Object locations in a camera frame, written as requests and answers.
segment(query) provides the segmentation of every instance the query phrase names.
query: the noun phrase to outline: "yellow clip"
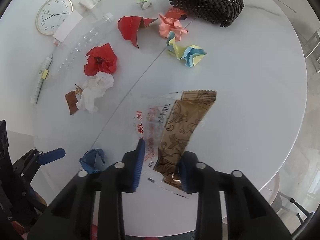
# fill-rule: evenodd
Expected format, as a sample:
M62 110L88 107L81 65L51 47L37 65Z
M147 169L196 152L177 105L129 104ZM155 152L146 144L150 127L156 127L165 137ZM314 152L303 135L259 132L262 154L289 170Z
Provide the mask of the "yellow clip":
M45 78L47 77L47 74L48 74L48 70L45 69L45 70L43 71L43 74L42 74L41 78L42 78L42 79L45 79Z

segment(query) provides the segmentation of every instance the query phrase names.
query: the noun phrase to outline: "silver screw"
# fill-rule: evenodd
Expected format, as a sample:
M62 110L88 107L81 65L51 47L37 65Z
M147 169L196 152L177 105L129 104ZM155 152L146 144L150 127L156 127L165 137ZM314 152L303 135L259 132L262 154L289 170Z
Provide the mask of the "silver screw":
M237 178L241 178L243 174L242 174L241 171L236 170L236 171L232 172L232 175L237 177Z
M198 168L198 169L204 169L205 168L205 164L204 163L197 163L196 164L196 167Z
M88 172L85 171L85 170L82 170L82 171L79 171L79 172L78 172L78 176L81 177L81 178L82 178L82 177L85 177L85 176L87 176L87 175L88 175Z
M117 169L122 169L124 167L124 163L122 163L122 162L115 163L115 167Z

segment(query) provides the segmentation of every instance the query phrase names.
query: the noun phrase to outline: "yellow and blue paper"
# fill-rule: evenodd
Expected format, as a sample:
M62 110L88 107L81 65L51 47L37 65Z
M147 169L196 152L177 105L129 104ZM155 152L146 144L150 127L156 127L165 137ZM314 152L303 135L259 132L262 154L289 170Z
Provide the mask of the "yellow and blue paper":
M207 54L204 49L197 45L190 45L187 47L180 47L176 45L174 32L169 32L167 50L170 54L176 56L178 60L184 59L186 61L186 67L193 67L197 65Z

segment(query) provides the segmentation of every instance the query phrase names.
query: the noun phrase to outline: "blue gripper pad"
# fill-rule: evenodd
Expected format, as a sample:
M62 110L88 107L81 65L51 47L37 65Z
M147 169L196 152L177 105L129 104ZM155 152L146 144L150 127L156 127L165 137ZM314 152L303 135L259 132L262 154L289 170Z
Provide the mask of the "blue gripper pad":
M37 160L38 164L48 164L50 162L56 161L58 159L63 158L66 155L66 152L62 148L55 149L53 151L43 153L39 155L39 158Z

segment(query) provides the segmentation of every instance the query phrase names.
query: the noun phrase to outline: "clock hands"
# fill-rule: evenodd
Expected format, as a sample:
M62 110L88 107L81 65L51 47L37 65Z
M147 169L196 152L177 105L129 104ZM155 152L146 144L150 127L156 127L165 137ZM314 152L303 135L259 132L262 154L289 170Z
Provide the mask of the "clock hands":
M66 14L66 13L58 13L58 14L49 14L49 13L43 13L43 14L48 14L48 15L51 15L50 17L48 17L47 19L53 17L53 16L57 16L57 15L60 15L60 14Z
M53 16L55 16L55 15L51 15L51 16L50 16L50 17L48 17L47 19L49 19L49 18L51 18L51 17L53 17ZM44 22L45 20L47 20L47 19L44 19L44 20L43 20L43 22Z
M67 13L69 13L69 12L67 12ZM56 16L56 15L60 15L60 14L66 14L66 13L58 13L58 14L54 14L54 16Z
M43 13L43 14L47 14L47 15L51 15L51 16L55 16L55 14L50 14L50 13Z

